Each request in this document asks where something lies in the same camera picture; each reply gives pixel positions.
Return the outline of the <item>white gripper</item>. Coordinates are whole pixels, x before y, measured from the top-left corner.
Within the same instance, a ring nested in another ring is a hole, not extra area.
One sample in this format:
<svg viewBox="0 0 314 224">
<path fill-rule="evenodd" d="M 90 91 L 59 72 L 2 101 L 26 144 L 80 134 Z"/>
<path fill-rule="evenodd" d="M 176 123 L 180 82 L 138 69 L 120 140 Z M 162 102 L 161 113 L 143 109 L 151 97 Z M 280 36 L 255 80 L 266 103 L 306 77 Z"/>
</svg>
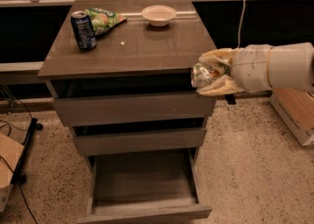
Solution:
<svg viewBox="0 0 314 224">
<path fill-rule="evenodd" d="M 223 75 L 212 84 L 196 91 L 203 96 L 270 90 L 267 78 L 268 53 L 271 45 L 248 45 L 244 48 L 221 48 L 203 53 L 198 61 L 213 68 L 231 67 L 231 76 Z"/>
</svg>

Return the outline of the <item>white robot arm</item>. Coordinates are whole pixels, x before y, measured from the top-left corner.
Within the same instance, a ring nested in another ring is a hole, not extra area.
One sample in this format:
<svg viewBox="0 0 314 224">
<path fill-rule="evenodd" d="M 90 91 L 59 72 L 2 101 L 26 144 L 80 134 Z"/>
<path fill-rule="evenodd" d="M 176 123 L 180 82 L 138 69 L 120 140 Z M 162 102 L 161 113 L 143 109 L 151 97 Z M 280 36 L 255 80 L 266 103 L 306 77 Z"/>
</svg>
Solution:
<svg viewBox="0 0 314 224">
<path fill-rule="evenodd" d="M 310 42 L 248 45 L 203 53 L 191 71 L 191 85 L 203 96 L 274 88 L 313 91 L 314 48 Z"/>
</svg>

